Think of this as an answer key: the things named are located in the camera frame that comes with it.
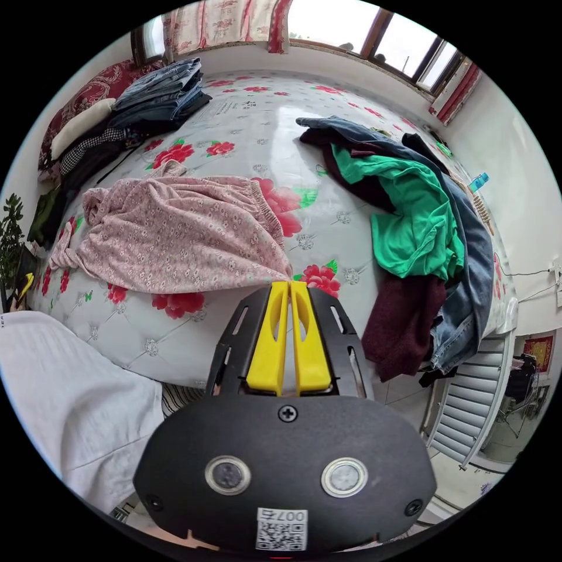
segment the floral curtain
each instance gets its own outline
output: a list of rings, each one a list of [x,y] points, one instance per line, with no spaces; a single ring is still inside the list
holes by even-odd
[[[429,113],[435,115],[444,126],[447,126],[464,105],[478,80],[482,71],[470,59],[465,58],[457,72],[443,88],[429,108]]]
[[[283,54],[289,49],[289,9],[293,0],[277,0],[269,28],[268,51]]]
[[[272,12],[282,0],[201,0],[162,16],[168,63],[205,47],[267,41]]]

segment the potted plant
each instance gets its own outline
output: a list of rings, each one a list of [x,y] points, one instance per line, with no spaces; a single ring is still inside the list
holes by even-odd
[[[0,280],[5,289],[13,289],[23,251],[23,232],[18,224],[23,218],[21,198],[12,193],[4,212],[6,216],[0,221]]]

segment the wooden back scratcher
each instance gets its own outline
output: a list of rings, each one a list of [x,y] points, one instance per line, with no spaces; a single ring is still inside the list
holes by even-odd
[[[486,206],[484,205],[484,202],[477,195],[475,195],[470,190],[470,188],[461,181],[461,179],[458,176],[456,176],[452,172],[451,172],[451,180],[453,180],[464,191],[464,193],[467,194],[468,198],[472,202],[472,206],[475,208],[476,212],[478,213],[480,220],[488,227],[490,234],[493,236],[494,229],[490,224],[490,215],[488,210],[486,209]]]

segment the red poster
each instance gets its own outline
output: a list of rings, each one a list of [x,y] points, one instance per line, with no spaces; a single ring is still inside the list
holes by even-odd
[[[537,370],[539,373],[546,373],[549,370],[553,341],[553,335],[525,341],[524,353],[534,355],[537,358]]]

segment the jeans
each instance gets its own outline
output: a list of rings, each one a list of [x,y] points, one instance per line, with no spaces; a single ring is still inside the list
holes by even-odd
[[[465,267],[460,282],[447,291],[437,322],[431,329],[431,367],[447,373],[473,356],[478,350],[492,306],[494,251],[490,236],[465,193],[425,156],[362,125],[335,115],[328,118],[299,117],[296,122],[303,127],[331,128],[349,141],[372,143],[385,150],[388,156],[426,165],[437,176],[449,197],[457,233],[465,247]]]
[[[133,82],[117,99],[112,111],[120,112],[154,98],[181,96],[187,83],[201,69],[201,59],[180,60],[170,66],[153,70]]]
[[[139,121],[173,121],[181,116],[182,110],[203,94],[201,80],[187,94],[179,98],[160,99],[159,103],[149,100],[131,105],[120,111],[110,120],[109,127],[121,129]]]

